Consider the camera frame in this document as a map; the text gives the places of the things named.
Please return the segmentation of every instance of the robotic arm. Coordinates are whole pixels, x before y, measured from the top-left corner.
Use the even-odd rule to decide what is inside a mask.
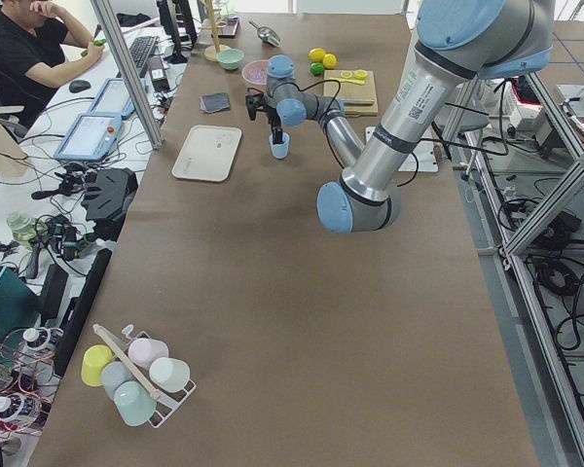
[[[324,227],[349,234],[391,225],[400,212],[393,176],[451,92],[474,78],[512,77],[543,68],[551,53],[553,14],[554,0],[425,0],[416,62],[365,146],[336,99],[302,92],[292,78],[292,60],[271,58],[263,104],[272,144],[283,142],[281,124],[315,120],[345,164],[340,180],[318,193]]]

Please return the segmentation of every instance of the person's hand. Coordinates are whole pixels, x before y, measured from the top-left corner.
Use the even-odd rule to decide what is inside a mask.
[[[93,42],[89,42],[86,56],[90,56],[91,57],[90,60],[93,60],[93,62],[97,62],[101,58],[103,52],[104,52],[103,45],[97,46]]]
[[[56,18],[61,17],[65,12],[65,9],[59,7],[56,3],[45,2],[45,1],[34,1],[30,4],[30,11],[36,12],[42,17],[46,18]]]

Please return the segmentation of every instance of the computer mouse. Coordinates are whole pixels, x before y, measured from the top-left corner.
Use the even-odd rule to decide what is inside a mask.
[[[82,92],[83,90],[87,90],[91,87],[91,83],[86,80],[74,80],[69,83],[69,91],[73,94],[76,92]]]

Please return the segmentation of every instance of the person's arm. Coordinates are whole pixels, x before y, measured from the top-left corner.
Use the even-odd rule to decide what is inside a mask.
[[[48,88],[60,88],[94,66],[101,58],[104,46],[89,43],[87,50],[89,53],[79,60],[66,61],[57,66],[39,62],[30,67],[25,76]]]
[[[89,30],[65,8],[56,3],[34,1],[30,4],[30,10],[46,18],[60,18],[62,20],[69,31],[62,41],[63,44],[85,49],[89,42],[93,42],[93,36]]]

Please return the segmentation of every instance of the black t-shirt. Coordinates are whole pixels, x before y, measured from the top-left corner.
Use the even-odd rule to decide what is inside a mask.
[[[35,32],[37,37],[12,22],[0,7],[0,100],[3,105],[23,105],[19,122],[28,127],[46,108],[56,90],[24,74],[37,63],[48,66],[64,63],[60,44],[69,31],[58,19],[48,18]]]

